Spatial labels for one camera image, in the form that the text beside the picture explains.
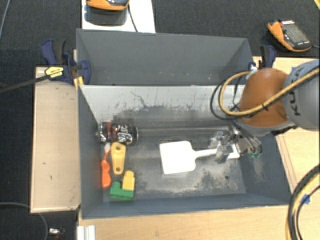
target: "yellow cable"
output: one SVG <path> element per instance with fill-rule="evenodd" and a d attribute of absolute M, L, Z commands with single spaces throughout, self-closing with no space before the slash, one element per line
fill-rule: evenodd
<path fill-rule="evenodd" d="M 290 85 L 288 85 L 286 88 L 282 89 L 281 91 L 279 91 L 278 93 L 276 93 L 275 95 L 273 95 L 271 98 L 269 98 L 267 101 L 263 102 L 261 105 L 258 105 L 254 108 L 245 110 L 245 111 L 239 111 L 239 112 L 233 112 L 228 110 L 227 108 L 224 107 L 223 105 L 223 96 L 224 96 L 224 92 L 225 89 L 227 87 L 227 85 L 233 80 L 236 79 L 238 77 L 244 76 L 244 75 L 248 75 L 249 73 L 251 73 L 251 71 L 243 71 L 240 73 L 236 73 L 233 76 L 231 76 L 230 78 L 227 79 L 227 81 L 223 84 L 223 86 L 221 87 L 221 91 L 220 91 L 220 95 L 219 95 L 219 103 L 220 103 L 220 108 L 221 110 L 226 113 L 229 116 L 246 116 L 249 115 L 251 113 L 257 112 L 263 108 L 265 108 L 266 106 L 268 106 L 270 103 L 272 103 L 273 101 L 275 101 L 276 99 L 278 99 L 280 96 L 282 96 L 284 93 L 290 91 L 291 89 L 293 89 L 294 87 L 296 87 L 297 85 L 301 84 L 301 82 L 311 78 L 312 76 L 316 75 L 317 73 L 319 73 L 319 68 L 305 74 L 303 77 L 301 77 L 300 79 L 298 79 L 297 81 L 291 83 Z"/>
<path fill-rule="evenodd" d="M 313 189 L 312 186 L 314 186 L 315 183 L 316 183 L 316 185 L 319 185 L 319 181 L 320 181 L 320 173 L 318 172 L 309 180 L 309 182 L 301 189 L 300 193 L 296 196 L 294 203 L 293 203 L 293 207 L 292 207 L 292 214 L 294 214 L 296 212 L 296 209 L 299 207 L 299 203 L 302 200 L 302 198 L 304 197 L 304 195 L 306 193 L 310 193 L 312 191 L 312 189 Z M 285 237 L 287 240 L 292 240 L 291 235 L 290 235 L 288 218 L 285 221 Z"/>

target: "white spatula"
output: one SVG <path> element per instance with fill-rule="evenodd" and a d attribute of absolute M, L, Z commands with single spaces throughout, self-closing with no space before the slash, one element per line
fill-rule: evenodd
<path fill-rule="evenodd" d="M 217 149 L 194 151 L 189 141 L 160 144 L 164 174 L 191 172 L 196 168 L 196 159 L 216 154 Z"/>

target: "orange device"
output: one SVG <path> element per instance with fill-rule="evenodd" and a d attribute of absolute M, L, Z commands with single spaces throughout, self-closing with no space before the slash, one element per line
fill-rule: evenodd
<path fill-rule="evenodd" d="M 267 24 L 270 33 L 289 51 L 304 52 L 312 43 L 293 20 L 274 20 Z"/>
<path fill-rule="evenodd" d="M 85 0 L 85 20 L 102 26 L 121 26 L 126 23 L 129 0 Z"/>

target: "crushed soda can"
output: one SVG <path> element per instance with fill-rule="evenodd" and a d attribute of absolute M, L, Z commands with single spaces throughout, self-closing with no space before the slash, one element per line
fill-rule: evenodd
<path fill-rule="evenodd" d="M 111 121 L 100 122 L 98 125 L 99 141 L 120 142 L 125 145 L 136 145 L 138 142 L 138 129 L 130 124 L 117 124 Z"/>

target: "gray bin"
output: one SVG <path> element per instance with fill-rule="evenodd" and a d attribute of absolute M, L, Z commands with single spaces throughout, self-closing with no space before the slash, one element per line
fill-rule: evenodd
<path fill-rule="evenodd" d="M 246 39 L 78 29 L 77 59 L 88 59 L 92 68 L 90 85 L 78 92 L 83 219 L 289 203 L 287 176 L 271 135 L 262 138 L 259 159 L 217 164 L 208 156 L 197 159 L 192 172 L 162 171 L 160 143 L 188 140 L 195 150 L 207 149 L 215 145 L 216 132 L 226 129 L 226 122 L 210 113 L 209 98 L 214 85 L 252 61 Z M 100 187 L 103 147 L 97 129 L 107 120 L 139 129 L 125 160 L 125 170 L 135 172 L 132 201 L 110 199 L 110 190 Z M 113 181 L 122 177 L 113 175 Z"/>

